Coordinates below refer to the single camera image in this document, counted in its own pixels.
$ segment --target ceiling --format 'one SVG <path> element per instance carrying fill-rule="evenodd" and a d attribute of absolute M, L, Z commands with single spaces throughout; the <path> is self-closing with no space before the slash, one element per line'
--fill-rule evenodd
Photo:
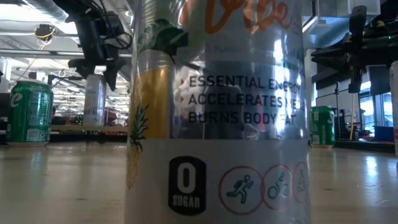
<path fill-rule="evenodd" d="M 106 1 L 107 10 L 117 12 L 125 25 L 125 29 L 131 31 L 131 17 L 127 16 L 128 7 L 123 0 Z M 78 48 L 78 38 L 62 37 L 65 34 L 77 34 L 74 23 L 66 24 L 55 21 L 52 17 L 42 14 L 37 10 L 24 4 L 21 1 L 0 0 L 0 49 L 22 49 L 38 50 L 43 42 L 38 40 L 33 31 L 39 24 L 52 24 L 57 28 L 57 34 L 43 50 L 57 52 L 81 52 Z M 12 66 L 11 87 L 16 80 L 29 80 L 29 72 L 37 72 L 38 79 L 47 82 L 47 75 L 52 74 L 61 77 L 80 77 L 75 69 L 69 69 L 68 61 L 73 57 L 65 59 L 34 58 L 13 55 L 12 57 L 2 57 L 0 60 L 7 60 Z M 117 111 L 120 122 L 124 122 L 129 111 L 129 80 L 131 75 L 131 62 L 126 65 L 119 73 L 116 81 L 116 90 L 112 92 L 107 89 L 106 106 L 113 111 Z M 97 67 L 96 73 L 102 73 L 104 67 Z M 86 81 L 73 81 L 78 86 L 86 86 Z M 63 81 L 53 81 L 54 105 L 58 106 L 58 116 L 76 116 L 83 113 L 85 88 L 77 88 L 76 85 Z"/>

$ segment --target black cable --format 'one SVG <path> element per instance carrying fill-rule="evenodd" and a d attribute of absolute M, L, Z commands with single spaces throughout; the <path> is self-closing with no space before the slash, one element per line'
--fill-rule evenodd
<path fill-rule="evenodd" d="M 121 46 L 121 48 L 119 48 L 119 49 L 128 49 L 130 46 L 127 45 L 127 46 L 123 47 L 123 44 L 120 42 L 120 39 L 119 39 L 119 38 L 116 36 L 116 34 L 114 33 L 114 31 L 113 31 L 113 29 L 112 29 L 111 22 L 109 21 L 108 13 L 106 12 L 106 8 L 105 8 L 105 4 L 104 4 L 103 0 L 99 0 L 99 3 L 101 3 L 101 6 L 102 6 L 103 11 L 104 11 L 104 13 L 105 13 L 105 20 L 106 20 L 106 22 L 108 23 L 109 29 L 111 30 L 113 37 L 116 39 L 116 41 L 118 42 L 118 44 Z"/>

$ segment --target black machine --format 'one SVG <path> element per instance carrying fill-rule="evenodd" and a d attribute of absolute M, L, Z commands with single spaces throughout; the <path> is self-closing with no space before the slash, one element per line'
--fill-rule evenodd
<path fill-rule="evenodd" d="M 398 1 L 388 0 L 382 14 L 366 24 L 366 6 L 353 9 L 349 31 L 343 40 L 312 53 L 312 61 L 337 71 L 352 72 L 350 93 L 361 91 L 362 73 L 369 65 L 386 65 L 398 60 Z"/>
<path fill-rule="evenodd" d="M 101 6 L 94 0 L 54 0 L 57 6 L 68 15 L 66 22 L 74 22 L 85 58 L 69 61 L 71 68 L 76 68 L 83 77 L 94 74 L 97 65 L 105 65 L 104 76 L 112 91 L 116 88 L 118 71 L 126 64 L 119 57 L 119 50 L 128 49 L 132 44 L 132 37 L 124 31 L 117 14 L 106 12 L 103 1 Z M 128 35 L 129 42 L 119 38 Z"/>

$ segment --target green soda can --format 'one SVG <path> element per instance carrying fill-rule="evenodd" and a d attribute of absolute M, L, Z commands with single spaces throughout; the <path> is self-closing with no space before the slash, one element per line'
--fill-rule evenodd
<path fill-rule="evenodd" d="M 335 145 L 335 114 L 330 106 L 316 106 L 311 109 L 310 137 L 314 147 Z"/>
<path fill-rule="evenodd" d="M 46 145 L 50 141 L 52 105 L 51 86 L 35 81 L 18 81 L 10 95 L 8 145 Z"/>

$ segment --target pineapple illustration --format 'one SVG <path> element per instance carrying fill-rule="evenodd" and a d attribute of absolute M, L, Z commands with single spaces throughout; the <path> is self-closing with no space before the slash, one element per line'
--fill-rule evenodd
<path fill-rule="evenodd" d="M 146 118 L 146 111 L 148 107 L 149 105 L 145 108 L 138 105 L 134 116 L 132 132 L 130 135 L 131 147 L 127 153 L 127 164 L 129 166 L 127 170 L 127 186 L 129 189 L 132 188 L 138 177 L 139 156 L 143 150 L 140 141 L 145 139 L 144 132 L 148 129 L 146 126 L 146 122 L 148 120 L 148 118 Z"/>

